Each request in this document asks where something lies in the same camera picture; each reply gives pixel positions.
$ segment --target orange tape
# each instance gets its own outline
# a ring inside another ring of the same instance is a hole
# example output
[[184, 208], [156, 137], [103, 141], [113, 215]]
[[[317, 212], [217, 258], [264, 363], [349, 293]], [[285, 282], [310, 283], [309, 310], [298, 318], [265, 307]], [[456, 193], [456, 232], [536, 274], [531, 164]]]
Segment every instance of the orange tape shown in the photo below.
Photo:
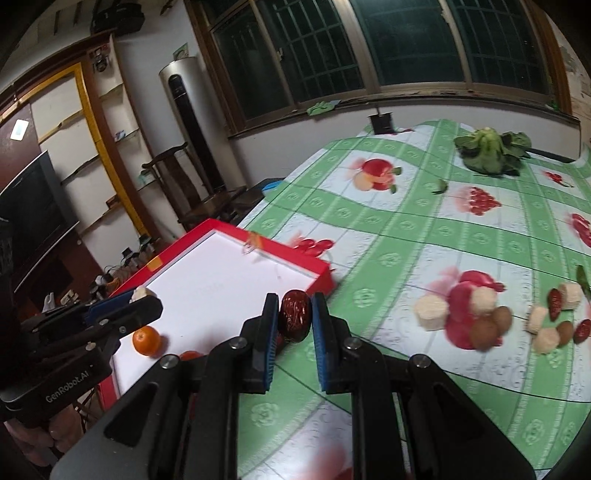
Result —
[[156, 255], [152, 260], [150, 260], [146, 264], [146, 267], [148, 267], [148, 270], [150, 270], [151, 272], [154, 272], [158, 270], [160, 267], [162, 267], [162, 265], [164, 265], [162, 259], [159, 255]]

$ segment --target window frame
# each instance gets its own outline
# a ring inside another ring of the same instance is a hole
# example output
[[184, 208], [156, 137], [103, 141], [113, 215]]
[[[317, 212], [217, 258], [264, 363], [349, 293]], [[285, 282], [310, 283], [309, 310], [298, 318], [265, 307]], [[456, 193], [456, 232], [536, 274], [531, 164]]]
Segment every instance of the window frame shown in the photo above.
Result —
[[[339, 99], [344, 103], [369, 103], [379, 100], [386, 100], [398, 97], [412, 96], [420, 98], [422, 96], [433, 95], [457, 95], [461, 97], [475, 97], [485, 99], [501, 99], [521, 103], [534, 103], [540, 106], [548, 103], [554, 98], [564, 97], [564, 82], [557, 81], [554, 76], [560, 75], [549, 68], [548, 49], [541, 42], [539, 28], [539, 15], [534, 21], [534, 16], [530, 10], [530, 0], [518, 0], [525, 12], [525, 19], [533, 33], [533, 40], [536, 48], [541, 55], [541, 67], [544, 70], [548, 90], [554, 87], [555, 92], [536, 93], [528, 90], [522, 90], [515, 87], [494, 85], [489, 83], [476, 83], [472, 79], [472, 73], [469, 67], [468, 55], [460, 35], [459, 27], [456, 24], [451, 8], [447, 0], [438, 0], [443, 19], [447, 23], [452, 33], [452, 37], [460, 57], [460, 64], [464, 74], [464, 82], [425, 82], [425, 83], [405, 83], [398, 85], [380, 85], [378, 74], [374, 65], [374, 60], [370, 54], [369, 46], [363, 34], [361, 25], [355, 15], [353, 6], [349, 0], [332, 0], [335, 10], [343, 24], [345, 34], [350, 42], [351, 50], [359, 67], [361, 79], [365, 88], [359, 90], [350, 90], [343, 93], [337, 93], [330, 96], [315, 98], [305, 102], [296, 102], [289, 88], [286, 75], [277, 56], [271, 36], [267, 30], [261, 12], [257, 7], [260, 0], [237, 0], [230, 8], [219, 15], [211, 22], [206, 14], [203, 2], [200, 0], [184, 0], [187, 12], [193, 24], [197, 42], [202, 51], [204, 62], [208, 72], [212, 77], [212, 83], [222, 104], [222, 109], [228, 121], [228, 134], [235, 135], [247, 130], [268, 125], [277, 121], [301, 115], [311, 106], [320, 101], [331, 101]], [[252, 119], [246, 119], [242, 108], [238, 102], [238, 97], [234, 86], [230, 80], [229, 73], [222, 59], [219, 46], [214, 35], [215, 31], [223, 25], [228, 19], [240, 13], [245, 8], [252, 8], [261, 34], [265, 40], [269, 53], [273, 58], [275, 69], [284, 88], [288, 106], [276, 111], [266, 113]], [[571, 115], [568, 106], [564, 106], [564, 113]]]

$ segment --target red date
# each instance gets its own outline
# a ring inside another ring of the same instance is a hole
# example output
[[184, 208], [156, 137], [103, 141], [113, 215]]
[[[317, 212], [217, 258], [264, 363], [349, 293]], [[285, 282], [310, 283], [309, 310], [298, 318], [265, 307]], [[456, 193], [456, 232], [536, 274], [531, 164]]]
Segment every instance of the red date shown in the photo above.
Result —
[[550, 321], [555, 322], [562, 310], [562, 294], [556, 288], [548, 293], [548, 310], [550, 311]]
[[574, 331], [573, 342], [575, 344], [583, 343], [591, 333], [591, 320], [586, 319], [579, 323]]
[[305, 291], [290, 290], [281, 300], [278, 330], [286, 342], [299, 343], [308, 336], [312, 324], [312, 305]]

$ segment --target fruit print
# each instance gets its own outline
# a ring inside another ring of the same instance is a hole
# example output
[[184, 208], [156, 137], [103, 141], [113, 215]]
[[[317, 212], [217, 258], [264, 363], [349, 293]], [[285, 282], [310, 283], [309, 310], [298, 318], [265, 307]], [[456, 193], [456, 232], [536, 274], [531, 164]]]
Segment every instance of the fruit print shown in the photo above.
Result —
[[302, 252], [304, 255], [308, 255], [309, 257], [319, 257], [327, 250], [333, 248], [335, 243], [328, 239], [316, 241], [311, 238], [297, 236], [290, 242], [290, 245], [294, 250]]
[[489, 210], [502, 206], [490, 193], [480, 187], [470, 190], [470, 212], [476, 216], [483, 216]]
[[353, 185], [362, 192], [370, 190], [389, 190], [395, 193], [397, 190], [395, 176], [402, 173], [401, 167], [394, 167], [388, 160], [383, 158], [363, 158], [355, 162], [351, 168], [360, 170], [353, 176]]
[[583, 243], [591, 247], [591, 230], [589, 230], [591, 222], [578, 213], [573, 213], [570, 218], [570, 224], [576, 230]]
[[562, 186], [562, 187], [568, 187], [568, 188], [573, 188], [573, 185], [571, 185], [570, 183], [566, 183], [563, 179], [562, 179], [562, 175], [559, 173], [553, 173], [551, 171], [545, 171], [544, 175], [546, 177], [548, 177], [550, 180], [552, 180], [554, 183], [557, 183], [558, 185]]
[[374, 183], [369, 179], [369, 176], [364, 172], [360, 171], [353, 177], [353, 185], [362, 192], [368, 192], [374, 187]]
[[[476, 316], [470, 312], [470, 297], [472, 291], [478, 287], [489, 287], [499, 292], [505, 290], [505, 286], [495, 282], [489, 274], [467, 270], [459, 276], [458, 282], [447, 295], [449, 316], [445, 324], [446, 336], [451, 343], [464, 350], [475, 349], [470, 339], [470, 330], [476, 322]], [[502, 338], [498, 337], [495, 346], [502, 343]]]

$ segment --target black bag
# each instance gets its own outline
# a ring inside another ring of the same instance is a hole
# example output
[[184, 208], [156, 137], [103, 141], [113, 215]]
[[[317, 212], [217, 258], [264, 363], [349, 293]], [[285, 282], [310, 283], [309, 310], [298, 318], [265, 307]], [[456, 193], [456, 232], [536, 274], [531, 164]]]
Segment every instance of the black bag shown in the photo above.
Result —
[[90, 33], [93, 35], [116, 28], [115, 36], [120, 37], [137, 32], [144, 25], [145, 17], [140, 4], [122, 4], [121, 0], [113, 0], [110, 7], [100, 12], [99, 5], [100, 0], [97, 0], [90, 23]]

